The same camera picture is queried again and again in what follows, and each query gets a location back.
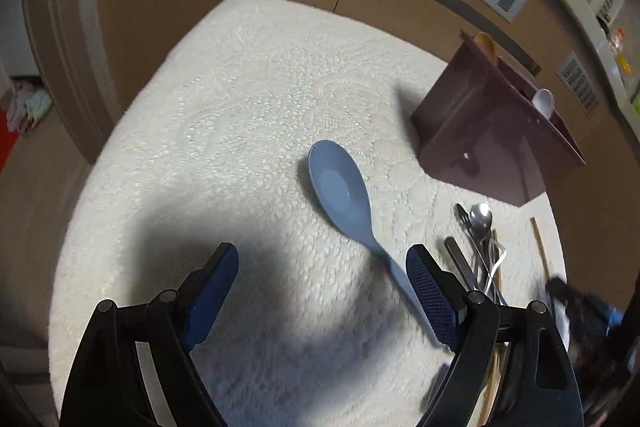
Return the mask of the metal shovel-shaped spoon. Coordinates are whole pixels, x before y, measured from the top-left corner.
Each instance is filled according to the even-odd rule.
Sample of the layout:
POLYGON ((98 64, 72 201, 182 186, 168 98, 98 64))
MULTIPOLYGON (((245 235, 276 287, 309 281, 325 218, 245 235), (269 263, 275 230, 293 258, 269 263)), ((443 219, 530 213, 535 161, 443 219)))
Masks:
POLYGON ((487 296, 496 297, 497 303, 505 306, 506 299, 504 299, 502 292, 496 285, 496 275, 502 262, 506 259, 506 247, 501 245, 497 239, 483 239, 482 241, 475 241, 475 249, 486 272, 484 293, 487 296))

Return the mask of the large blue plastic spoon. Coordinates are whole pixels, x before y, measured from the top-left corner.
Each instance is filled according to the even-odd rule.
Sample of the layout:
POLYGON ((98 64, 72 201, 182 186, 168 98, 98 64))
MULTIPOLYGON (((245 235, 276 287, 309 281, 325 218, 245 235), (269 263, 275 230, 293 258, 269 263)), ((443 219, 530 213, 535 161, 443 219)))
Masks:
POLYGON ((378 243, 372 230, 371 205, 362 174, 344 147, 321 140, 310 148, 307 169, 320 206, 337 230, 366 247, 383 265, 409 311, 420 324, 430 343, 442 348, 428 323, 407 274, 378 243))

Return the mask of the white plastic spoon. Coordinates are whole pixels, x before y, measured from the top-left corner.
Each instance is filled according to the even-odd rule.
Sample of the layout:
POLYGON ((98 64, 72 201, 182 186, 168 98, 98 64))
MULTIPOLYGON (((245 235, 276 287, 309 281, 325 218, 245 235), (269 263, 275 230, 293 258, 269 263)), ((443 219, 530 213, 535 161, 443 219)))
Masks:
POLYGON ((554 114, 555 99, 553 93, 548 89, 538 89, 530 100, 536 111, 547 120, 554 114))

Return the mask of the brown wooden spoon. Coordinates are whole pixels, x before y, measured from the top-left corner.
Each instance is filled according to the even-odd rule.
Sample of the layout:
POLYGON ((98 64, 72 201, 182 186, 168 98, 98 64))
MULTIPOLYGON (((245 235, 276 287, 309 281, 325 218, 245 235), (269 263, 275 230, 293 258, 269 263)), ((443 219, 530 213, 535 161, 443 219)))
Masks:
POLYGON ((491 61, 492 65, 496 66, 498 64, 498 48, 491 35, 488 35, 487 32, 479 31, 473 36, 473 42, 491 61))

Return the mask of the stainless steel spoon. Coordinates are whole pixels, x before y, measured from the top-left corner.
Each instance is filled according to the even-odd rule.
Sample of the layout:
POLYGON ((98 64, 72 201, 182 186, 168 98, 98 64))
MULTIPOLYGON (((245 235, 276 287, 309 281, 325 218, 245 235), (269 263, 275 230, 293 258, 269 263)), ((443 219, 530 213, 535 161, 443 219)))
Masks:
POLYGON ((492 211, 487 202, 474 204, 466 211, 461 204, 454 205, 454 212, 461 221, 475 248, 475 241, 490 239, 492 211))

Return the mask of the white textured table cloth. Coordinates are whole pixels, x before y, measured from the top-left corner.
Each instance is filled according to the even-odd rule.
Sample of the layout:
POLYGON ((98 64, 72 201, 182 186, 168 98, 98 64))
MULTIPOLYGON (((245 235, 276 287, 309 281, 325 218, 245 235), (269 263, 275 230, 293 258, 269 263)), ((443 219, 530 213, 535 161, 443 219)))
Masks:
POLYGON ((413 426, 450 361, 381 265, 336 231, 307 171, 311 145, 349 151, 375 235, 402 261, 465 234, 478 195, 427 176, 410 115, 439 58, 284 0, 224 0, 122 115, 58 258, 49 371, 62 397, 96 304, 152 300, 224 242, 240 266, 193 361, 231 426, 413 426))

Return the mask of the maroon plastic utensil holder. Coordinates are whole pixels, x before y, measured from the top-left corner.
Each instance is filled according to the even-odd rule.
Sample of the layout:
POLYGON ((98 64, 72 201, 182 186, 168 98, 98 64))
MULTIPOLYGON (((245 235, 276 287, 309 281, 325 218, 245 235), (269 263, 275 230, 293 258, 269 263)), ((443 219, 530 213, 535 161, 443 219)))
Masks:
POLYGON ((533 106, 536 87, 460 32, 456 53, 410 117, 418 161, 433 178, 521 207, 586 161, 559 114, 533 106))

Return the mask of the small grey vent grille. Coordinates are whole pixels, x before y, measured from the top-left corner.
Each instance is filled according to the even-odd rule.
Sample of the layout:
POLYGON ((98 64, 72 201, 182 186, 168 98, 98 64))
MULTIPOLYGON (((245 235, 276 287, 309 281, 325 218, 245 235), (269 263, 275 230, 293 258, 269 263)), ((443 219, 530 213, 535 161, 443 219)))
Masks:
POLYGON ((562 81, 565 88, 574 95, 585 115, 590 117, 600 105, 599 95, 588 72, 586 72, 584 65, 575 52, 565 57, 555 75, 562 81))

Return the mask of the red floor mat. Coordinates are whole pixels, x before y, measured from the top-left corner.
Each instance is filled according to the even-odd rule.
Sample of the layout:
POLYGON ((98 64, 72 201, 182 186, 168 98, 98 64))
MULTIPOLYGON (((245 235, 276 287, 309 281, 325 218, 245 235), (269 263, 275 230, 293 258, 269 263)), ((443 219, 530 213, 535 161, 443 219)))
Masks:
POLYGON ((14 109, 1 112, 0 170, 6 165, 17 139, 21 136, 24 116, 14 109))

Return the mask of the crumpled cloth on floor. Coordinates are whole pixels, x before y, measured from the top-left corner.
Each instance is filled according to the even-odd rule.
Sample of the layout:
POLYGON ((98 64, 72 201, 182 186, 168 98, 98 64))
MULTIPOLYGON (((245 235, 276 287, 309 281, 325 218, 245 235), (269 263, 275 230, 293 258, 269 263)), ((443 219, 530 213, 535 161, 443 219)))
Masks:
POLYGON ((6 111, 6 127, 9 132, 27 136, 49 114, 51 108, 52 100, 46 89, 29 81, 19 81, 15 83, 6 111))

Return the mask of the orange-capped bottle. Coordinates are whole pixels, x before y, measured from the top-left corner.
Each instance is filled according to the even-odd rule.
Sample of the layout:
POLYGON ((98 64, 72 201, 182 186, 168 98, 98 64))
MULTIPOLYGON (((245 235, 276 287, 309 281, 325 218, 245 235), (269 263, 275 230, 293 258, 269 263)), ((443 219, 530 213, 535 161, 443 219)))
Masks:
POLYGON ((626 31, 624 28, 617 28, 614 31, 610 32, 608 36, 608 45, 611 48, 612 53, 614 54, 615 61, 617 63, 618 68, 627 75, 632 74, 632 68, 626 57, 623 56, 624 49, 624 40, 626 36, 626 31))

